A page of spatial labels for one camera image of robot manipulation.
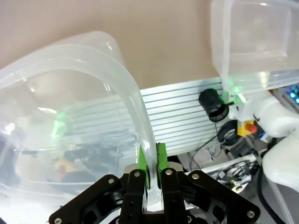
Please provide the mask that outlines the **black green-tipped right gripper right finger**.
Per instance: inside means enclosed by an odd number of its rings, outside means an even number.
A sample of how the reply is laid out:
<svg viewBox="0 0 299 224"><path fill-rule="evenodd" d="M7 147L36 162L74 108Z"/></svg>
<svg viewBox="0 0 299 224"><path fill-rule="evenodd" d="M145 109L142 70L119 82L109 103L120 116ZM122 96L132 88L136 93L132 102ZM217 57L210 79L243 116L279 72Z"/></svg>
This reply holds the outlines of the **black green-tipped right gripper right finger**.
<svg viewBox="0 0 299 224"><path fill-rule="evenodd" d="M201 170L185 174L157 143L157 172L166 224L255 224L261 210Z"/></svg>

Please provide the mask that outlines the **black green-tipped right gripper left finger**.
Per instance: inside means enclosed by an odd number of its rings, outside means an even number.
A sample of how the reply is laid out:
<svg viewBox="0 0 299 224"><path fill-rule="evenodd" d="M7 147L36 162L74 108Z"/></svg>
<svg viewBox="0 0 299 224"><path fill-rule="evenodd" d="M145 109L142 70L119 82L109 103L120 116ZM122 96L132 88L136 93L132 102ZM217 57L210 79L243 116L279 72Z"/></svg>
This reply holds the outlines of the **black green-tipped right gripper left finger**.
<svg viewBox="0 0 299 224"><path fill-rule="evenodd" d="M49 224L137 224L147 199L148 168L142 149L122 177L108 174L49 217Z"/></svg>

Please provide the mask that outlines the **large clear plastic bin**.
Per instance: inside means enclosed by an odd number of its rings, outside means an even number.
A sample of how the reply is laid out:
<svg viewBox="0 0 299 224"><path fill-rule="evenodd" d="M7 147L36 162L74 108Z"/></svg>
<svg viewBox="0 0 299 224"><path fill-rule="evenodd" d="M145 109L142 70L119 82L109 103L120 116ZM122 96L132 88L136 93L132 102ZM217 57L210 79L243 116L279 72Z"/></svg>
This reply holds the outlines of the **large clear plastic bin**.
<svg viewBox="0 0 299 224"><path fill-rule="evenodd" d="M111 35L75 35L0 69L0 193L64 204L104 175L122 176L140 149L158 198L150 119ZM59 158L73 162L64 178Z"/></svg>

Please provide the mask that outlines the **yellow emergency stop box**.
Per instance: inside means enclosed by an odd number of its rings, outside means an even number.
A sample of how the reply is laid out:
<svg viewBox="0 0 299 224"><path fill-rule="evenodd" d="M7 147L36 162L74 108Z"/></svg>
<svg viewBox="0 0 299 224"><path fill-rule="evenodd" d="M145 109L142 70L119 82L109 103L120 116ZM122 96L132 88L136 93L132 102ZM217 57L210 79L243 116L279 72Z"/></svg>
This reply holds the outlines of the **yellow emergency stop box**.
<svg viewBox="0 0 299 224"><path fill-rule="evenodd" d="M257 126L254 122L254 120L237 121L237 134L241 137L255 134L257 132Z"/></svg>
<svg viewBox="0 0 299 224"><path fill-rule="evenodd" d="M65 158L59 158L54 162L53 166L58 171L58 176L64 178L66 173L73 169L73 162Z"/></svg>

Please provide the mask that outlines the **clear flexible tube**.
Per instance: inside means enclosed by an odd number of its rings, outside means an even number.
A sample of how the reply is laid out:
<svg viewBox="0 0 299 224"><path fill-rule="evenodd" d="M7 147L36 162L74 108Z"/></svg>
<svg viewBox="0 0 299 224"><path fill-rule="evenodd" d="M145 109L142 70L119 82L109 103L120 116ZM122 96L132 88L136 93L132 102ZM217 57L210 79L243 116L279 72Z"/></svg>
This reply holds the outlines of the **clear flexible tube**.
<svg viewBox="0 0 299 224"><path fill-rule="evenodd" d="M273 191L273 193L274 193L274 195L275 195L275 197L278 201L280 209L281 209L281 211L284 215L284 218L286 220L286 224L295 224L294 220L292 218L292 215L291 215L291 213L288 209L288 206L287 206L287 204L286 204L286 202L285 202L285 200L284 200L277 184L272 182L269 178L266 178L266 179L267 179L267 181L268 181L268 183L269 183L269 185L270 185L270 187L271 187L271 189L272 189L272 191Z"/></svg>

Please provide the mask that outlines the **electronics box with blue lights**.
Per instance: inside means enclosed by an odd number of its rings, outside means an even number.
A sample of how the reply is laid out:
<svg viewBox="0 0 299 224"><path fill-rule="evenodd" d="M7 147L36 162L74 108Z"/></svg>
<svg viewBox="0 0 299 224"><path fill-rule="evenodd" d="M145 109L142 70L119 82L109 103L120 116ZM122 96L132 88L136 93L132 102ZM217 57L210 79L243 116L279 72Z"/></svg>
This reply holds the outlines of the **electronics box with blue lights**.
<svg viewBox="0 0 299 224"><path fill-rule="evenodd" d="M277 92L289 103L299 105L299 83L280 87Z"/></svg>

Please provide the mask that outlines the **small clear plastic bin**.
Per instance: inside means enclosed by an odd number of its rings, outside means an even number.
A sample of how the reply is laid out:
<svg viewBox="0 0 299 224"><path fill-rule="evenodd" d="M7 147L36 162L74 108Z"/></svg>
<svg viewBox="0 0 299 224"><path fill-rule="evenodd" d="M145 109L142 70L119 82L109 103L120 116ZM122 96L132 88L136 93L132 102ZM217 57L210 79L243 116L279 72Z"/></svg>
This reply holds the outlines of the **small clear plastic bin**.
<svg viewBox="0 0 299 224"><path fill-rule="evenodd" d="M299 0L212 0L211 48L231 94L299 83Z"/></svg>

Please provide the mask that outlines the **ribbed aluminium frame panel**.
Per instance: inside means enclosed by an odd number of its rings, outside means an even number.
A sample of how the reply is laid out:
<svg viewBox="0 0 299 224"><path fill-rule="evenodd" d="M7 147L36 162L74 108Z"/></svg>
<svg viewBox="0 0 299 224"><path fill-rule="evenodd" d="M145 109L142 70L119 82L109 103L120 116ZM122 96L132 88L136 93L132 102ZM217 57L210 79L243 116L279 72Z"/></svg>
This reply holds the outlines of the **ribbed aluminium frame panel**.
<svg viewBox="0 0 299 224"><path fill-rule="evenodd" d="M194 151L228 121L214 124L198 102L200 92L222 93L218 77L141 90L156 142L166 144L169 156Z"/></svg>

